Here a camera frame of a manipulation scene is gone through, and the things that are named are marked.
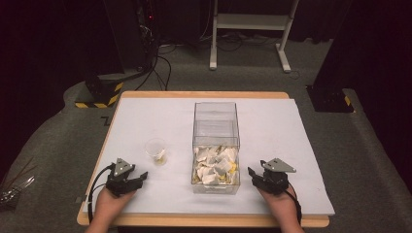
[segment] black and yellow tape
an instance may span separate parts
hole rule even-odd
[[[108,101],[105,102],[87,102],[87,101],[76,101],[75,105],[76,107],[80,109],[86,109],[86,108],[99,108],[99,109],[105,109],[105,108],[111,108],[116,101],[119,98],[120,95],[120,90],[121,87],[123,86],[123,83],[118,83],[113,91],[111,93],[107,94],[107,99]]]

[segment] wrist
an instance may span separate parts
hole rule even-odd
[[[95,217],[87,228],[86,233],[106,233],[109,229],[111,221]]]
[[[282,233],[301,233],[304,232],[300,226],[297,218],[292,217],[278,217],[277,218]]]

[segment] clear plastic box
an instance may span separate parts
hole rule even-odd
[[[193,192],[236,194],[240,186],[236,103],[196,103],[192,146]]]

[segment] white paper sheet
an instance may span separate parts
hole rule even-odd
[[[240,134],[240,188],[236,195],[193,194],[190,185],[194,103],[235,102]],[[167,163],[155,166],[144,145],[162,138]],[[96,174],[120,157],[148,171],[143,188],[125,213],[268,214],[252,185],[248,167],[262,173],[260,161],[281,158],[297,170],[288,173],[304,215],[334,215],[315,155],[292,99],[122,98],[102,149]],[[106,172],[97,184],[104,183]]]

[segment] wooden table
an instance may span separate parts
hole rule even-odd
[[[125,98],[263,98],[289,99],[285,92],[238,92],[238,91],[126,91],[121,99]],[[97,171],[97,164],[88,185],[87,193]],[[83,202],[78,223],[88,225],[87,213],[83,211],[86,202]],[[271,215],[205,215],[205,214],[121,214],[114,222],[117,226],[208,226],[208,227],[273,227],[278,223]],[[326,227],[329,224],[328,216],[304,215],[301,221],[303,227]]]

